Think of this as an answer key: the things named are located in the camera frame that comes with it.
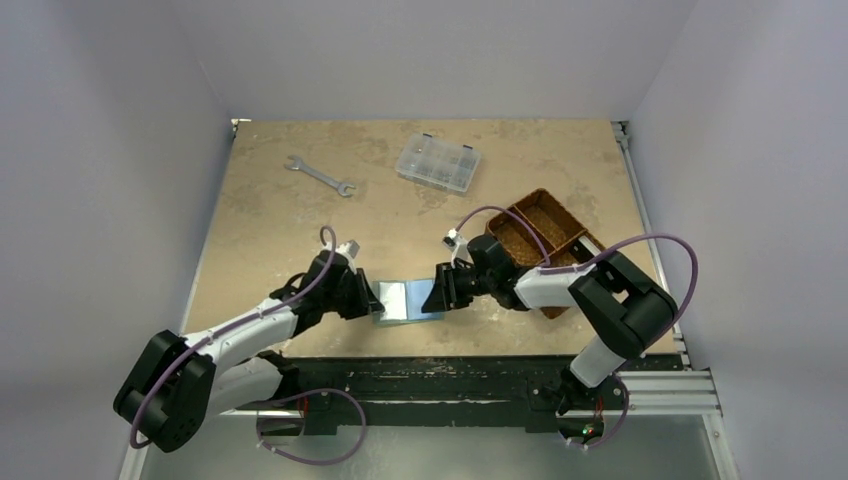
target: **plastic box lid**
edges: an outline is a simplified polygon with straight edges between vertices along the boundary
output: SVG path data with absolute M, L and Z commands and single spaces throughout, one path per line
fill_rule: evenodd
M 395 170 L 413 182 L 464 194 L 482 155 L 468 145 L 456 145 L 426 133 L 409 137 Z

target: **gray wall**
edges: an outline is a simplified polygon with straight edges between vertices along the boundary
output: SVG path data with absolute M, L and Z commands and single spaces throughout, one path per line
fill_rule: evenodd
M 0 2 L 3 478 L 115 478 L 111 400 L 177 328 L 228 116 L 163 0 Z
M 235 117 L 610 117 L 695 0 L 174 0 Z
M 702 281 L 682 327 L 744 478 L 845 478 L 848 4 L 701 1 L 633 117 L 657 230 Z M 669 276 L 688 262 L 663 246 Z

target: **brown woven basket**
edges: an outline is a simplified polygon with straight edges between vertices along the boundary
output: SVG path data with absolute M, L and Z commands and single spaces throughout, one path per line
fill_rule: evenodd
M 553 267 L 580 263 L 575 255 L 586 260 L 586 252 L 581 252 L 577 244 L 582 236 L 588 237 L 600 250 L 606 248 L 544 188 L 517 201 L 508 210 L 527 222 L 539 236 L 545 250 L 550 252 Z M 499 213 L 486 223 L 486 233 L 497 238 L 519 265 L 538 265 L 544 259 L 527 229 L 505 213 Z M 568 308 L 545 307 L 541 310 L 546 317 L 556 318 Z

